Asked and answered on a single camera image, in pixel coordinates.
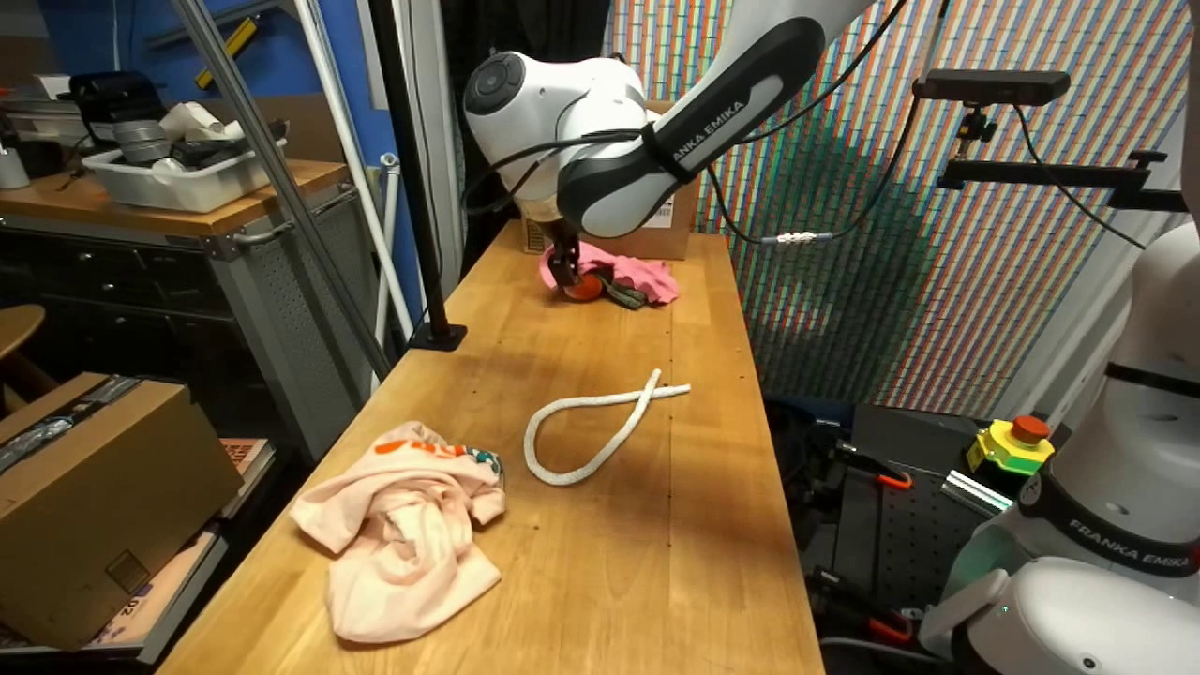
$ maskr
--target white robot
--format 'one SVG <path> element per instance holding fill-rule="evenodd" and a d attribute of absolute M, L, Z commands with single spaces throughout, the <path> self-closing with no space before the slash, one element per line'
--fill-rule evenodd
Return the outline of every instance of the white robot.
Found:
<path fill-rule="evenodd" d="M 466 121 L 528 221 L 626 237 L 816 76 L 876 0 L 741 0 L 714 66 L 664 116 L 624 61 L 483 61 Z M 1200 208 L 1200 66 L 1189 82 L 1186 202 Z M 923 643 L 1003 675 L 1200 671 L 1200 237 L 1161 237 L 1091 416 L 1019 511 L 961 551 Z"/>

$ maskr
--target wooden tabletop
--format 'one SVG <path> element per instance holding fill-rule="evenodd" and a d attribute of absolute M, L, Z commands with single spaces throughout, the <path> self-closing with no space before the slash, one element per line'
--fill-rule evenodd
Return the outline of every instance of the wooden tabletop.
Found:
<path fill-rule="evenodd" d="M 47 322 L 43 305 L 0 306 L 0 360 L 8 360 L 17 348 L 22 348 L 38 335 L 43 322 Z"/>
<path fill-rule="evenodd" d="M 307 480 L 346 472 L 402 418 L 499 451 L 512 511 L 477 531 L 503 571 L 487 596 L 408 643 L 337 643 L 329 558 L 282 513 L 166 671 L 823 671 L 723 238 L 692 237 L 672 275 L 684 298 L 664 311 L 561 305 L 508 228 L 451 295 L 461 348 L 408 351 Z M 528 477 L 521 431 L 539 406 L 637 391 L 654 367 L 694 391 L 656 401 L 591 485 Z M 582 465 L 624 416 L 548 418 L 544 465 Z"/>
<path fill-rule="evenodd" d="M 346 175 L 337 160 L 289 160 L 301 192 L 329 187 Z M 67 173 L 43 175 L 28 187 L 0 192 L 0 218 L 38 218 L 63 225 L 103 225 L 151 237 L 224 237 L 276 208 L 276 187 L 258 187 L 212 212 L 184 208 L 136 208 L 111 198 L 96 175 L 78 175 L 67 187 Z"/>

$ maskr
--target pink cloth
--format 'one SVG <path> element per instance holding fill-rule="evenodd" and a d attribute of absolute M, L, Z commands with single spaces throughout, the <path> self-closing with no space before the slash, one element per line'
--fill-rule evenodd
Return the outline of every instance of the pink cloth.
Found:
<path fill-rule="evenodd" d="M 613 253 L 597 245 L 579 245 L 579 271 L 591 275 L 591 271 L 613 271 L 613 281 L 619 283 L 632 283 L 634 292 L 643 292 L 649 305 L 676 305 L 681 298 L 681 281 L 676 275 L 656 262 L 656 260 L 632 260 L 632 253 Z M 539 260 L 539 281 L 548 287 L 561 287 L 556 283 L 556 275 L 548 267 L 548 253 Z"/>
<path fill-rule="evenodd" d="M 413 642 L 483 596 L 499 571 L 474 520 L 499 513 L 499 458 L 426 422 L 381 435 L 349 472 L 293 503 L 293 520 L 337 555 L 329 623 L 358 643 Z"/>

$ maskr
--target workbench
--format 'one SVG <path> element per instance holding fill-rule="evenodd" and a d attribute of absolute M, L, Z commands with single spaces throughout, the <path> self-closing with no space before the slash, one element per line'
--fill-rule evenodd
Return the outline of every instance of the workbench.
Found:
<path fill-rule="evenodd" d="M 477 531 L 503 571 L 487 596 L 422 642 L 341 643 L 329 555 L 282 513 L 163 671 L 823 671 L 729 245 L 692 237 L 672 275 L 672 306 L 564 305 L 508 228 L 448 305 L 468 327 L 458 351 L 406 351 L 307 477 L 346 472 L 402 418 L 499 451 L 508 513 Z M 539 406 L 637 391 L 654 367 L 694 391 L 656 401 L 591 485 L 528 477 Z M 582 465 L 626 413 L 548 418 L 539 461 Z"/>
<path fill-rule="evenodd" d="M 289 167 L 337 275 L 371 306 L 346 165 Z M 269 187 L 212 212 L 118 207 L 96 175 L 63 173 L 0 192 L 0 305 L 49 306 L 49 367 L 184 378 L 217 431 L 269 431 L 313 461 L 368 392 L 368 360 Z"/>

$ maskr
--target white cable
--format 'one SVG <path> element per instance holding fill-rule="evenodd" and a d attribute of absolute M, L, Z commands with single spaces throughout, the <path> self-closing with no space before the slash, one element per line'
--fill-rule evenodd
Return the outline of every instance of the white cable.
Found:
<path fill-rule="evenodd" d="M 582 480 L 591 480 L 594 472 L 599 472 L 599 465 L 634 435 L 634 428 L 643 422 L 649 401 L 692 392 L 687 382 L 684 382 L 684 385 L 662 385 L 662 375 L 664 375 L 664 372 L 654 367 L 654 375 L 647 378 L 643 391 L 599 392 L 599 398 L 561 398 L 561 401 L 544 406 L 539 413 L 532 413 L 528 422 L 524 422 L 524 465 L 528 465 L 528 472 L 532 472 L 537 480 L 544 480 L 544 485 L 561 485 L 561 486 L 582 485 Z M 599 406 L 626 406 L 626 401 L 634 401 L 634 413 L 632 413 L 626 422 L 599 445 L 599 455 L 597 455 L 591 465 L 571 467 L 571 472 L 551 472 L 551 467 L 544 467 L 544 465 L 537 461 L 537 431 L 539 431 L 539 422 L 544 422 L 548 416 L 561 416 L 564 407 L 599 407 Z"/>

